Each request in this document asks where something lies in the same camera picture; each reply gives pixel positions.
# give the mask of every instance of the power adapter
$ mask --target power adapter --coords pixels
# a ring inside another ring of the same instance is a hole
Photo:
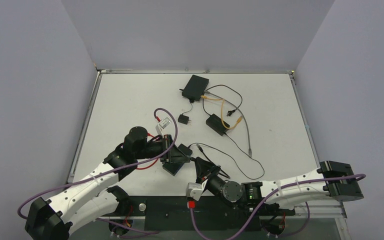
[[[189,123],[189,117],[183,114],[180,114],[177,121],[181,124],[188,124]]]
[[[224,125],[226,125],[226,127],[230,128],[230,125],[223,121],[224,122]],[[225,128],[222,124],[222,119],[215,115],[214,113],[209,116],[209,118],[205,121],[205,123],[210,127],[212,128],[216,133],[218,133],[220,136],[223,136],[227,131],[228,129]]]

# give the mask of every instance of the black cable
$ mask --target black cable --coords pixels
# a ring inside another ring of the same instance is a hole
[[[241,95],[239,92],[233,90],[231,87],[226,86],[226,85],[224,85],[224,84],[219,84],[219,85],[215,85],[215,86],[209,87],[209,88],[206,89],[206,91],[208,91],[208,90],[210,90],[210,89],[213,89],[213,88],[215,88],[215,87],[226,87],[226,88],[232,90],[233,92],[235,92],[235,93],[237,93],[237,94],[239,95],[239,97],[240,97],[240,103],[239,103],[239,105],[238,105],[235,109],[227,111],[227,116],[231,116],[231,115],[232,115],[234,112],[236,112],[236,110],[238,110],[238,108],[242,105],[242,101],[244,100],[244,99],[242,98],[242,95]],[[205,109],[205,106],[204,106],[204,99],[202,99],[202,109],[204,109],[204,112],[205,112],[206,114],[208,114],[209,116],[211,116],[211,114],[209,114],[209,113],[206,111],[206,109]]]
[[[269,220],[265,221],[264,224],[270,224],[275,218],[279,217],[279,215],[274,215],[272,218],[270,218]]]
[[[199,151],[204,155],[204,157],[205,157],[210,163],[216,165],[216,164],[215,164],[213,161],[211,161],[211,159],[205,154],[203,148],[202,148],[199,144],[197,144],[196,146],[198,147]],[[231,179],[231,176],[229,176],[229,174],[227,174],[223,169],[220,169],[220,173],[219,173],[219,175],[220,175],[220,176],[223,176],[223,177],[225,177],[225,178],[227,178],[227,179]]]
[[[259,176],[258,178],[255,178],[255,179],[259,179],[261,178],[262,176],[264,176],[264,174],[266,174],[266,170],[264,169],[263,165],[261,165],[261,162],[255,160],[254,158],[252,158],[250,155],[248,155],[248,153],[244,152],[239,146],[238,144],[235,142],[235,140],[233,140],[229,135],[227,135],[226,133],[224,134],[226,135],[230,140],[232,140],[232,142],[236,145],[236,147],[243,153],[245,154],[248,158],[250,158],[251,160],[257,162],[260,166],[261,166],[261,169],[262,169],[262,175]]]
[[[216,94],[214,93],[211,93],[209,91],[205,91],[205,93],[207,94],[210,94],[210,95],[213,95],[214,97],[216,98],[219,98],[219,99],[222,99],[221,96],[217,96]],[[245,127],[246,127],[246,135],[248,136],[248,156],[252,157],[253,156],[253,150],[251,149],[251,138],[250,138],[250,129],[248,128],[248,122],[247,122],[247,119],[245,118],[245,115],[244,113],[241,111],[241,109],[237,108],[233,103],[231,103],[230,101],[224,99],[224,101],[226,101],[226,103],[232,105],[233,107],[235,107],[240,115],[242,115],[242,118],[243,118],[243,121],[245,122]]]
[[[185,113],[189,113],[190,111],[192,111],[192,109],[194,108],[194,105],[192,104],[192,102],[189,102],[190,103],[190,110],[189,111],[185,111],[184,113],[182,113],[181,115],[185,114]]]
[[[239,171],[240,171],[240,172],[241,172],[247,179],[250,179],[250,180],[257,180],[257,179],[261,178],[262,176],[264,176],[264,174],[266,173],[266,171],[264,170],[264,167],[261,165],[261,163],[260,163],[259,161],[255,160],[255,159],[252,159],[252,160],[256,161],[256,162],[261,166],[261,168],[262,168],[262,170],[263,170],[263,174],[262,174],[261,176],[257,177],[257,178],[249,177],[249,176],[247,176],[247,175],[242,171],[242,169],[239,167],[239,165],[238,165],[238,163],[236,162],[236,160],[235,160],[231,155],[229,155],[229,154],[225,153],[224,151],[219,150],[219,149],[217,149],[217,148],[215,148],[215,147],[213,147],[213,146],[210,146],[210,145],[207,145],[207,144],[205,144],[205,143],[201,143],[201,142],[194,142],[194,143],[190,144],[190,145],[188,146],[188,148],[191,148],[191,146],[192,146],[192,145],[195,145],[195,144],[203,145],[203,146],[206,146],[206,147],[208,147],[208,148],[210,148],[210,149],[217,150],[217,151],[219,151],[220,153],[222,153],[222,154],[228,156],[229,158],[231,158],[231,159],[233,160],[234,164],[236,164],[237,169],[239,169]]]
[[[161,138],[162,138],[163,136],[161,136],[161,135],[156,135],[156,136],[154,136],[153,138],[151,138],[149,141],[148,141],[148,143],[151,143],[151,142],[156,142],[156,141],[158,141],[158,140],[160,140]]]

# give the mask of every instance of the black box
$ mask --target black box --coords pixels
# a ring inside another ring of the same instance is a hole
[[[226,125],[226,127],[230,128],[230,125],[227,122],[225,121],[223,122],[224,122],[224,125]],[[223,126],[222,119],[215,114],[212,114],[211,116],[209,116],[209,118],[205,121],[205,123],[214,131],[216,131],[218,134],[220,134],[220,136],[223,136],[228,130]]]
[[[208,85],[209,80],[204,77],[197,75],[192,75],[186,86],[184,87],[181,95],[191,101],[199,101],[201,96],[204,94],[204,91]]]
[[[189,123],[189,117],[185,116],[183,114],[180,114],[177,121],[181,124],[188,124]]]

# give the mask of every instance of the gray wall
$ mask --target gray wall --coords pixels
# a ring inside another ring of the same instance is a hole
[[[59,0],[0,1],[0,240],[29,239],[17,207],[67,179],[95,77]]]
[[[354,240],[384,239],[384,1],[336,0],[296,70],[320,159],[366,173]]]
[[[334,0],[62,0],[99,69],[294,70]]]

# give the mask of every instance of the red wire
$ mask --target red wire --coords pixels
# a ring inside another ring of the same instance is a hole
[[[145,169],[149,169],[150,167],[152,167],[154,164],[156,164],[158,162],[158,158],[155,159],[155,161],[153,161],[149,166],[146,166],[146,167],[137,167],[136,170],[145,170]]]
[[[130,211],[128,211],[128,214],[124,219],[124,225],[127,225],[127,218],[130,217],[130,214],[132,214],[132,212],[133,212],[133,206],[130,205]]]
[[[155,161],[153,161],[153,163],[151,163],[151,165],[146,166],[146,167],[138,167],[138,168],[136,168],[136,170],[145,170],[145,169],[149,169],[149,168],[152,167],[154,164],[156,164],[157,161],[158,161],[158,158],[155,159]]]
[[[283,223],[283,226],[282,226],[282,228],[284,229],[285,228],[285,218],[286,218],[286,214],[285,214],[285,212],[283,213],[283,219],[282,219],[282,221],[280,221],[280,223],[279,223],[279,225],[281,225],[282,223]]]

